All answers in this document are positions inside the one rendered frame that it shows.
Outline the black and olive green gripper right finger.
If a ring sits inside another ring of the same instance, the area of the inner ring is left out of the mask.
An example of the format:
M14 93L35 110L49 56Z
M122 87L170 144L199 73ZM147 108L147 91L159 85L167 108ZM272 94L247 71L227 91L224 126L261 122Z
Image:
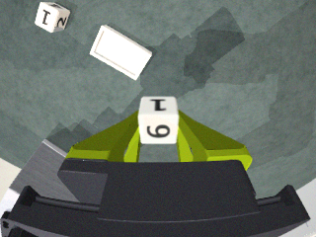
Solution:
M191 119L180 110L178 112L179 162L240 160L247 171L252 157L244 144Z

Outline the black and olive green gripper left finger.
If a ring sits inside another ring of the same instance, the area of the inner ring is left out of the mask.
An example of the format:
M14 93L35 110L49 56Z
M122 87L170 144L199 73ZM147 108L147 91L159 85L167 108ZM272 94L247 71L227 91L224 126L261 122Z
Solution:
M125 120L71 146L66 158L105 159L108 162L138 162L140 133L136 111ZM124 151L127 151L124 155ZM123 161L124 155L124 161Z

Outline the white number cube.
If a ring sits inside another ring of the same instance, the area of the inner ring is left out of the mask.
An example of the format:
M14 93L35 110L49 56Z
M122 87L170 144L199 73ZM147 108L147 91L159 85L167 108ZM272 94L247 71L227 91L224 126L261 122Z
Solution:
M138 112L141 143L176 143L179 112L175 97L142 97Z
M70 11L56 3L40 2L36 25L54 33L63 31Z

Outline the beige open-top tray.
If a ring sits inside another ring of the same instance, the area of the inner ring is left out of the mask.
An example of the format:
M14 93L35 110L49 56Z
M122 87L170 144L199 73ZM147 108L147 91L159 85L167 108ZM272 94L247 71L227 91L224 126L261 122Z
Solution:
M136 80L152 52L111 27L103 25L90 54Z

